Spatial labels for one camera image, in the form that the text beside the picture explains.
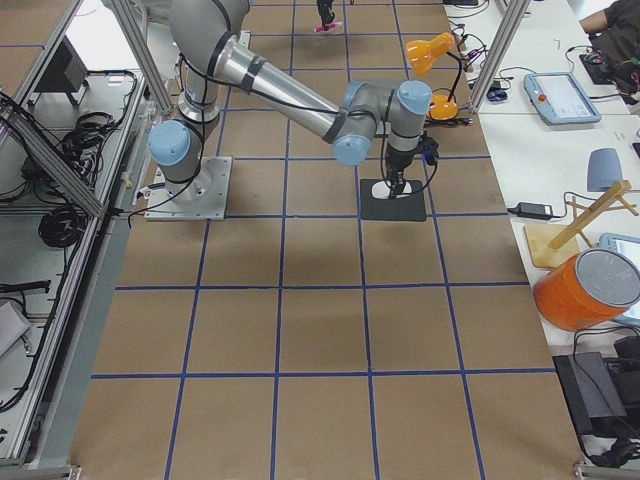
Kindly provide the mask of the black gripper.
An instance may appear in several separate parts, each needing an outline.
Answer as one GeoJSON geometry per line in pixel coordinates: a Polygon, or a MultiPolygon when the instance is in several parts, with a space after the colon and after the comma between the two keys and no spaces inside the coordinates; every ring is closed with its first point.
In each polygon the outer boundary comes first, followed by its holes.
{"type": "Polygon", "coordinates": [[[387,147],[384,157],[385,184],[389,198],[400,198],[404,194],[404,171],[411,165],[415,152],[403,151],[395,147],[387,147]]]}

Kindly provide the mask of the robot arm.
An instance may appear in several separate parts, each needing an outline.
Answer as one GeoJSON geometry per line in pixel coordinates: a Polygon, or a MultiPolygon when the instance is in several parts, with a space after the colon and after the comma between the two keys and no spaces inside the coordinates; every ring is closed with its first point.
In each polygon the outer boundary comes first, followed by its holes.
{"type": "Polygon", "coordinates": [[[398,84],[352,82],[337,106],[300,83],[238,38],[248,1],[150,1],[152,16],[170,28],[189,69],[180,118],[156,126],[149,136],[152,157],[167,186],[181,194],[200,174],[202,149],[218,121],[220,85],[257,95],[275,110],[320,137],[341,164],[357,166],[367,157],[380,126],[390,132],[379,197],[421,193],[404,171],[424,151],[424,123],[432,91],[422,81],[398,84]]]}

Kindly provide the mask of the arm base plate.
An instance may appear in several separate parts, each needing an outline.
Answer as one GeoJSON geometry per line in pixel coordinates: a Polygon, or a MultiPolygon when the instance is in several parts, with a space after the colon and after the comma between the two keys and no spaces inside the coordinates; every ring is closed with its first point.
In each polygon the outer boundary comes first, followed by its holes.
{"type": "Polygon", "coordinates": [[[222,221],[225,218],[233,158],[203,157],[201,171],[189,187],[178,194],[181,186],[166,184],[160,168],[156,180],[162,183],[152,189],[148,209],[143,212],[148,221],[222,221]]]}

